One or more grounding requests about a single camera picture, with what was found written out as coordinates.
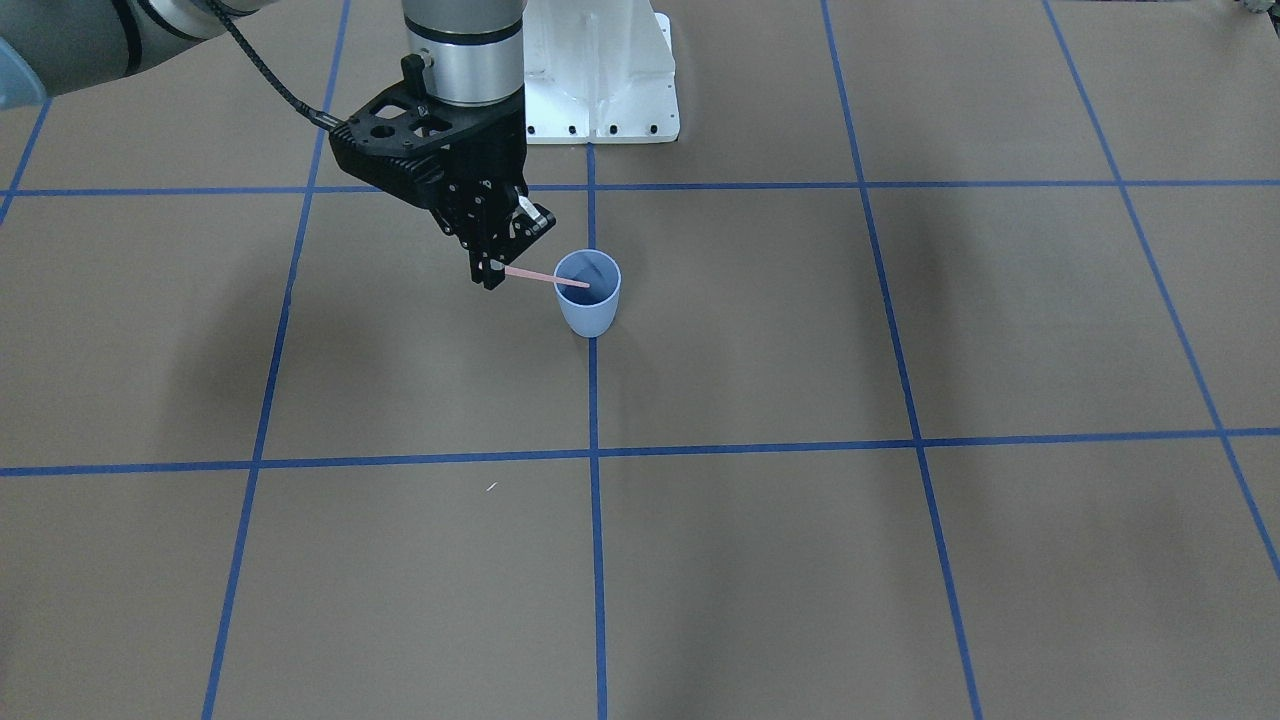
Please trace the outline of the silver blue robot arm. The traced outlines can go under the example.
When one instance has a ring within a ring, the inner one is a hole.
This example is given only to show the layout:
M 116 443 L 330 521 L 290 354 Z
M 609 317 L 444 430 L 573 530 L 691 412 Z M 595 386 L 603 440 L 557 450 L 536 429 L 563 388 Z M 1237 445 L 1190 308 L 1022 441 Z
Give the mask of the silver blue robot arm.
M 137 76 L 209 40 L 233 38 L 291 109 L 321 129 L 337 165 L 428 211 L 494 290 L 556 225 L 529 196 L 522 1 L 403 1 L 397 82 L 348 117 L 293 94 L 241 22 L 261 1 L 5 1 L 3 109 Z

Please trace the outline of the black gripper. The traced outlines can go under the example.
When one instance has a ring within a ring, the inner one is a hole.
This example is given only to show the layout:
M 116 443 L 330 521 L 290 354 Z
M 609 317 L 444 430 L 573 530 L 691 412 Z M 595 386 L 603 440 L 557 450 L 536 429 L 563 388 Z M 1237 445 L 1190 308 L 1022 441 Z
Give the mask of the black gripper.
M 468 252 L 471 282 L 494 290 L 506 264 L 556 227 L 529 197 L 525 91 L 480 106 L 428 88 L 422 55 L 401 59 L 401 79 L 329 132 L 348 176 L 429 211 Z

